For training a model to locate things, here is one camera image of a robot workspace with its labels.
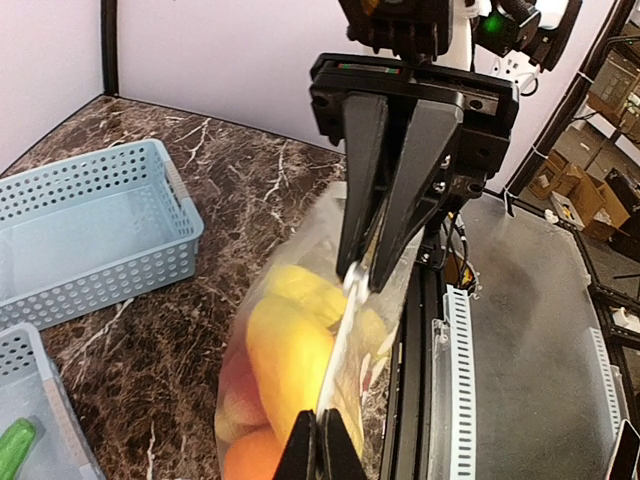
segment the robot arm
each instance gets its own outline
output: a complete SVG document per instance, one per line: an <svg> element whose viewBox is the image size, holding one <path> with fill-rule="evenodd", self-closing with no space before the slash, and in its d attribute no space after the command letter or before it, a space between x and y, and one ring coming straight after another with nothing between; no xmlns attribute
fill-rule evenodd
<svg viewBox="0 0 640 480"><path fill-rule="evenodd" d="M371 251L370 289L379 292L413 235L425 226L437 232L448 212L480 196L506 154L517 89L462 72L471 59L470 19L479 18L479 45L498 55L524 52L550 70L582 0L539 0L544 15L525 0L339 1L350 39L403 60L325 55L312 70L320 132L346 144L337 272L344 278ZM434 66L440 61L458 68Z"/></svg>

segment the yellow fruit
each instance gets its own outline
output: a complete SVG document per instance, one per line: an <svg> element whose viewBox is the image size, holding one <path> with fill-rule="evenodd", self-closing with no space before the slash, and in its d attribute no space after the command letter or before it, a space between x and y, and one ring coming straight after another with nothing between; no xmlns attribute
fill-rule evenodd
<svg viewBox="0 0 640 480"><path fill-rule="evenodd" d="M224 480L273 480L282 451L270 428L242 437L224 457Z"/></svg>
<svg viewBox="0 0 640 480"><path fill-rule="evenodd" d="M359 315L355 328L365 351L375 357L390 350L393 346L393 339L388 341L387 327L378 314L373 310L365 310Z"/></svg>
<svg viewBox="0 0 640 480"><path fill-rule="evenodd" d="M296 265L275 268L269 276L267 291L295 300L325 328L340 321L347 307L342 290Z"/></svg>
<svg viewBox="0 0 640 480"><path fill-rule="evenodd" d="M333 337L287 298L267 295L247 325L247 351L262 406L284 446L303 410L315 410Z"/></svg>

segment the green object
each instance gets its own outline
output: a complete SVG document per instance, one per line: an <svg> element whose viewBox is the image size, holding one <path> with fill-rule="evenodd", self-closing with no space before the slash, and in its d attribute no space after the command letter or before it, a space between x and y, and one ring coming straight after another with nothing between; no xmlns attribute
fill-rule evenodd
<svg viewBox="0 0 640 480"><path fill-rule="evenodd" d="M19 418L0 437L0 480L14 480L36 438L36 427Z"/></svg>
<svg viewBox="0 0 640 480"><path fill-rule="evenodd" d="M503 24L504 18L502 18L502 15L494 13L484 21L483 28L485 32L495 34L502 31Z"/></svg>

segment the screw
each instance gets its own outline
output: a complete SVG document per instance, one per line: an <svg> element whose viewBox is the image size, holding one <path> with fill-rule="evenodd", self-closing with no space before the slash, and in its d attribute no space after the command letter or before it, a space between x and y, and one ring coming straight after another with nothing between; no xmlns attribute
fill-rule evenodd
<svg viewBox="0 0 640 480"><path fill-rule="evenodd" d="M433 184L433 189L435 190L436 193L444 193L446 188L447 188L447 184L444 182L436 182Z"/></svg>

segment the orange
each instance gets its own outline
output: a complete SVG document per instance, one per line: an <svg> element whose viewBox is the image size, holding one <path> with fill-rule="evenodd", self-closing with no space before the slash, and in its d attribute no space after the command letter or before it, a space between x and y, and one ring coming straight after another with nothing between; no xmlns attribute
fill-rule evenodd
<svg viewBox="0 0 640 480"><path fill-rule="evenodd" d="M224 480L273 480L282 455L273 430L264 428L237 440L224 458Z"/></svg>

